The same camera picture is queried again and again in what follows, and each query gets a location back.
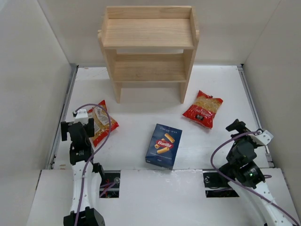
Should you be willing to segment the red pasta bag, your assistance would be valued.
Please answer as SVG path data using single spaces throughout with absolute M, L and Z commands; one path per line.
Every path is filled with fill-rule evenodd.
M 89 118 L 94 119 L 95 135 L 92 137 L 94 147 L 97 147 L 100 142 L 109 134 L 109 118 L 106 112 L 97 106 L 88 110 Z
M 214 98 L 199 90 L 194 103 L 182 115 L 205 128 L 212 129 L 215 115 L 222 103 L 221 98 Z

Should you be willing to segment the blue Barilla pasta box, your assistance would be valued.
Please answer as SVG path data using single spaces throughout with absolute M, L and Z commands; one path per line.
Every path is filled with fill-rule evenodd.
M 172 170 L 179 148 L 182 130 L 156 124 L 145 156 L 149 164 Z

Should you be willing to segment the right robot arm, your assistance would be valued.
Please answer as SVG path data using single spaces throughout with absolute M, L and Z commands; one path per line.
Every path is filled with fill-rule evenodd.
M 251 131 L 243 121 L 234 120 L 227 131 L 237 131 L 231 135 L 233 142 L 226 156 L 227 163 L 216 171 L 227 184 L 243 198 L 261 226 L 297 226 L 298 221 L 279 207 L 271 194 L 266 178 L 254 162 L 255 149 L 267 146 L 273 135 L 263 129 Z

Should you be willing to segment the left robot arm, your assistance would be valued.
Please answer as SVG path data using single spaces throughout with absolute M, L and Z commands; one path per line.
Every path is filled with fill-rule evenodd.
M 73 195 L 69 215 L 63 218 L 65 226 L 104 226 L 103 216 L 96 210 L 103 176 L 103 168 L 93 163 L 90 138 L 94 136 L 94 120 L 75 119 L 61 122 L 62 141 L 70 135 L 70 164 L 73 174 Z

